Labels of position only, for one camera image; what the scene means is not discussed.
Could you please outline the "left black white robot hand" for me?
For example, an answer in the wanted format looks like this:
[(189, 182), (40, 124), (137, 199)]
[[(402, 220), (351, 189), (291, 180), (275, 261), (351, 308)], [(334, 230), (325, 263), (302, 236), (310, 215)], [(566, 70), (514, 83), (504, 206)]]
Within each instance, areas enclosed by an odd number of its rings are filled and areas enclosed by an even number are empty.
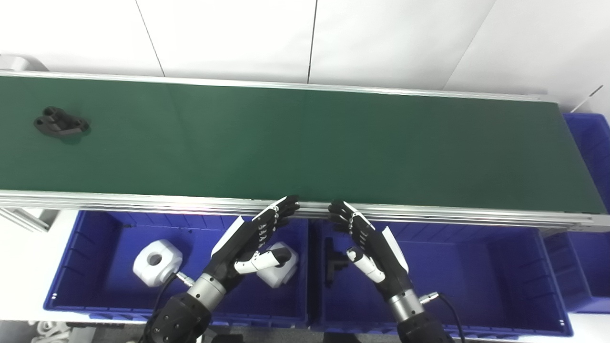
[(299, 196), (283, 197), (258, 213), (249, 221), (244, 221), (235, 230), (227, 230), (214, 248), (211, 260), (203, 273), (219, 282), (227, 293), (232, 291), (244, 278), (234, 265), (250, 260), (272, 238), (278, 228), (288, 225), (289, 217), (300, 208)]

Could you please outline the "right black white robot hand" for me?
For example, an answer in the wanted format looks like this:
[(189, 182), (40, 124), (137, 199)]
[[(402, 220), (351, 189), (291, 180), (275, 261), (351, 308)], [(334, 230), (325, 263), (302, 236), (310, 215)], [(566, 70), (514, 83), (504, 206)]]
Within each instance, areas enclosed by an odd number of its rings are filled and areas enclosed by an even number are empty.
[(390, 228), (375, 228), (361, 212), (345, 201), (334, 200), (328, 210), (335, 230), (348, 234), (353, 241), (346, 251), (348, 259), (375, 283), (385, 301), (413, 291), (405, 256)]

